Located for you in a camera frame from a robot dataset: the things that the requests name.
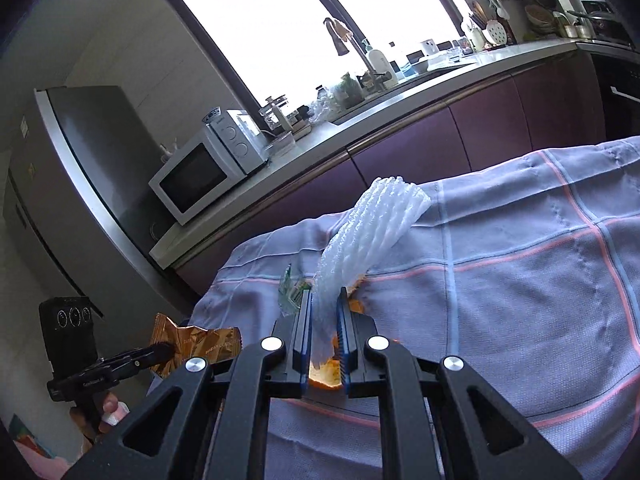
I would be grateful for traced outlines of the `pink left sleeve forearm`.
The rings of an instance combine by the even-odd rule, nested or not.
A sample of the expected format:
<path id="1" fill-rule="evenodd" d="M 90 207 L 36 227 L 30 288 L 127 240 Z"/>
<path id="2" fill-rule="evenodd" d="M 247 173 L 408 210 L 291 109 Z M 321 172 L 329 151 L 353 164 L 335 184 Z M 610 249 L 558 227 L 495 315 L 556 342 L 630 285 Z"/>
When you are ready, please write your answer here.
<path id="1" fill-rule="evenodd" d="M 62 457 L 47 458 L 20 442 L 14 441 L 14 444 L 38 479 L 61 480 L 70 469 L 70 464 Z"/>

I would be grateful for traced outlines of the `person's left hand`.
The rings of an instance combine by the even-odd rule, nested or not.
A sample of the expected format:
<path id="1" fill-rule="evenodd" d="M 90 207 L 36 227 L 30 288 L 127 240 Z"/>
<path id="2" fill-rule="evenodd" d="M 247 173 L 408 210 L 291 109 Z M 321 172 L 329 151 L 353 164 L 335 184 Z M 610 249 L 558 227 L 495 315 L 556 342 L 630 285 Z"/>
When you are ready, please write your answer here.
<path id="1" fill-rule="evenodd" d="M 111 391 L 95 393 L 70 408 L 70 418 L 88 444 L 95 444 L 130 413 Z"/>

